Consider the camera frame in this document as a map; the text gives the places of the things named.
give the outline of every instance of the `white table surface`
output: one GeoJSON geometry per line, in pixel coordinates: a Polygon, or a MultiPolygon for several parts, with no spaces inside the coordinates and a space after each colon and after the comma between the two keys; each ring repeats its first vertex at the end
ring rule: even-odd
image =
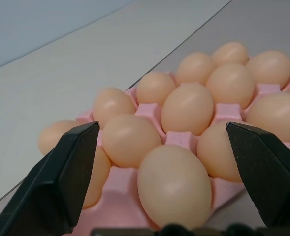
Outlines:
{"type": "Polygon", "coordinates": [[[41,159],[45,126],[125,89],[229,0],[141,0],[0,68],[0,198],[41,159]]]}

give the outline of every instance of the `gray surface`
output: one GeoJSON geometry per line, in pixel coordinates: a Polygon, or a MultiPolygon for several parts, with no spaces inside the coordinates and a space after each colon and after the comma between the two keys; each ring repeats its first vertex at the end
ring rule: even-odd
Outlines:
{"type": "Polygon", "coordinates": [[[0,0],[0,66],[133,0],[0,0]]]}
{"type": "MultiPolygon", "coordinates": [[[[212,53],[234,40],[243,42],[250,55],[276,49],[290,56],[290,0],[233,0],[154,70],[176,72],[187,54],[212,53]]],[[[224,229],[234,222],[253,227],[264,225],[247,193],[219,210],[207,225],[224,229]]]]}

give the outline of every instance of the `pink plastic egg carton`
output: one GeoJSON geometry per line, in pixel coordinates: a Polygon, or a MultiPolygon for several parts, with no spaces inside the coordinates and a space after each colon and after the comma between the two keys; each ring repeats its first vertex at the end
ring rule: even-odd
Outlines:
{"type": "MultiPolygon", "coordinates": [[[[125,92],[130,96],[137,108],[135,115],[145,117],[153,124],[163,144],[178,145],[190,150],[196,155],[199,137],[190,132],[167,132],[165,134],[161,128],[161,107],[157,104],[138,104],[136,100],[136,86],[133,86],[125,92]]],[[[290,81],[283,91],[286,91],[289,87],[290,81]]],[[[267,94],[280,91],[279,85],[257,84],[253,101],[267,94]]],[[[245,115],[249,107],[242,110],[238,104],[216,104],[212,123],[227,119],[245,121],[245,115]]],[[[83,123],[92,122],[93,112],[88,111],[80,115],[76,120],[83,123]]],[[[102,131],[99,132],[97,143],[102,148],[101,137],[102,131]]],[[[290,149],[290,143],[285,143],[285,145],[290,149]]],[[[213,212],[244,189],[244,185],[241,183],[228,182],[219,178],[211,178],[211,183],[213,190],[213,212]]],[[[157,228],[141,206],[137,191],[137,169],[113,166],[110,170],[108,180],[103,187],[100,201],[93,207],[82,210],[78,225],[71,235],[89,236],[92,229],[100,227],[157,228]]]]}

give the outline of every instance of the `table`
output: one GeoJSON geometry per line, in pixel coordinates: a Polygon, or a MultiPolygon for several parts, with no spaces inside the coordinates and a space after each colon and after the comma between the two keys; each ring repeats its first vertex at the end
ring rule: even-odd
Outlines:
{"type": "MultiPolygon", "coordinates": [[[[210,53],[231,40],[245,43],[251,55],[268,49],[277,49],[290,56],[290,0],[231,1],[153,70],[175,71],[181,59],[188,53],[194,51],[210,53]]],[[[114,83],[114,85],[122,88],[122,84],[114,83]]],[[[223,229],[232,222],[244,222],[253,227],[263,225],[246,193],[219,210],[207,225],[223,229]]]]}
{"type": "Polygon", "coordinates": [[[143,0],[0,68],[0,198],[41,159],[37,137],[106,86],[126,89],[229,0],[143,0]]]}

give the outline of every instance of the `egg tray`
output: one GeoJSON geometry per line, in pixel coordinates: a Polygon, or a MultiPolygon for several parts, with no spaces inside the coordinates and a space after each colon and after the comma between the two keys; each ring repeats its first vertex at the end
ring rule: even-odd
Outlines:
{"type": "MultiPolygon", "coordinates": [[[[174,79],[172,72],[167,73],[174,79]]],[[[190,132],[167,132],[165,134],[161,128],[161,107],[157,104],[138,104],[136,87],[137,83],[125,91],[137,108],[135,115],[144,117],[152,123],[163,144],[178,145],[196,155],[199,136],[190,132]]],[[[286,91],[289,87],[290,80],[282,91],[286,91]]],[[[280,91],[279,85],[257,84],[252,103],[265,95],[280,91]]],[[[218,103],[215,105],[212,123],[227,119],[245,121],[245,115],[251,104],[247,109],[242,110],[239,104],[218,103]]],[[[76,120],[81,123],[92,122],[93,111],[80,115],[76,120]]],[[[99,132],[97,142],[97,145],[102,148],[101,138],[102,130],[99,132]]],[[[290,149],[290,143],[284,144],[290,149]]],[[[229,182],[219,178],[210,179],[213,191],[212,212],[215,212],[244,189],[242,183],[229,182]]],[[[137,169],[111,167],[109,177],[103,187],[101,199],[93,207],[82,210],[78,225],[71,235],[89,236],[92,229],[100,227],[157,228],[141,206],[137,191],[137,169]]]]}

